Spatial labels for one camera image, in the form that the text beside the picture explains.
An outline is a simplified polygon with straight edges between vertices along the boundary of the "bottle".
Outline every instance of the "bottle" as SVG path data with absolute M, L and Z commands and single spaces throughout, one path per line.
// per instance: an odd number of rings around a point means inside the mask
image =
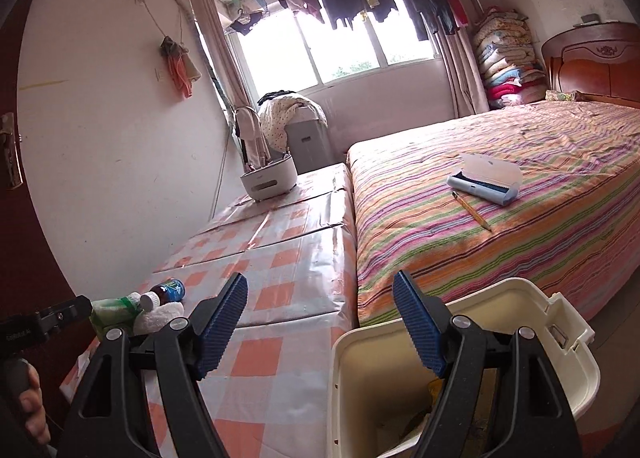
M 98 339 L 102 340 L 104 334 L 111 328 L 124 327 L 127 329 L 127 327 L 132 327 L 133 321 L 142 311 L 140 297 L 138 292 L 133 292 L 127 297 L 119 299 L 92 301 L 93 311 L 89 320 L 98 335 Z
M 140 296 L 140 306 L 145 312 L 153 311 L 162 304 L 180 302 L 185 288 L 179 279 L 170 278 L 156 284 L 150 291 Z

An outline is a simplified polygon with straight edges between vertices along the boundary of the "black handle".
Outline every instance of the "black handle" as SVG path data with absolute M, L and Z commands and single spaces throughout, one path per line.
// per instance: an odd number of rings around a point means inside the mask
M 24 412 L 19 397 L 30 388 L 29 367 L 24 359 L 10 358 L 0 362 L 0 442 L 3 456 L 50 458 L 46 446 L 37 442 L 25 427 L 29 414 Z

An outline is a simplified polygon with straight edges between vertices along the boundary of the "red and white checkered surface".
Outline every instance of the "red and white checkered surface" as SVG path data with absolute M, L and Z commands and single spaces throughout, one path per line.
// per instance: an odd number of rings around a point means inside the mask
M 337 225 L 345 225 L 355 238 L 353 202 L 351 194 L 344 190 L 284 205 L 197 234 L 162 263 L 156 272 L 212 261 Z
M 345 165 L 298 178 L 289 194 L 237 200 L 140 286 L 168 277 L 187 288 L 185 315 L 215 296 L 234 271 L 247 306 L 215 372 L 201 381 L 230 458 L 322 458 L 331 349 L 356 323 L 351 182 Z M 71 399 L 94 341 L 60 386 Z M 174 457 L 158 381 L 147 376 L 162 456 Z
M 343 163 L 301 174 L 298 176 L 296 186 L 287 194 L 261 202 L 254 202 L 249 196 L 244 195 L 216 214 L 216 217 L 201 229 L 200 233 L 339 190 L 345 190 L 348 195 L 353 195 L 350 172 Z

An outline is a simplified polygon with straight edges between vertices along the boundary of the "blue gripper pad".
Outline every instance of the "blue gripper pad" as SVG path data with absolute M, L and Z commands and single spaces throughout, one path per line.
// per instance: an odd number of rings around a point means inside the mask
M 441 333 L 422 304 L 422 292 L 404 272 L 394 276 L 394 301 L 425 368 L 443 378 L 447 362 L 440 351 Z
M 227 282 L 220 291 L 220 303 L 214 311 L 207 327 L 200 336 L 200 358 L 196 361 L 196 371 L 202 380 L 207 373 L 215 370 L 226 350 L 232 333 L 246 306 L 248 286 L 246 278 L 237 274 L 232 282 Z

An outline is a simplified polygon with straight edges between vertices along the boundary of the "striped bedspread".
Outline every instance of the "striped bedspread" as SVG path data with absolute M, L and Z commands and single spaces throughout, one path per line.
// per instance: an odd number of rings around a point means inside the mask
M 451 196 L 459 153 L 520 166 L 518 199 L 500 207 Z M 358 317 L 398 317 L 393 274 L 454 300 L 507 277 L 561 292 L 587 319 L 640 264 L 640 110 L 542 102 L 362 142 L 348 155 L 358 242 Z

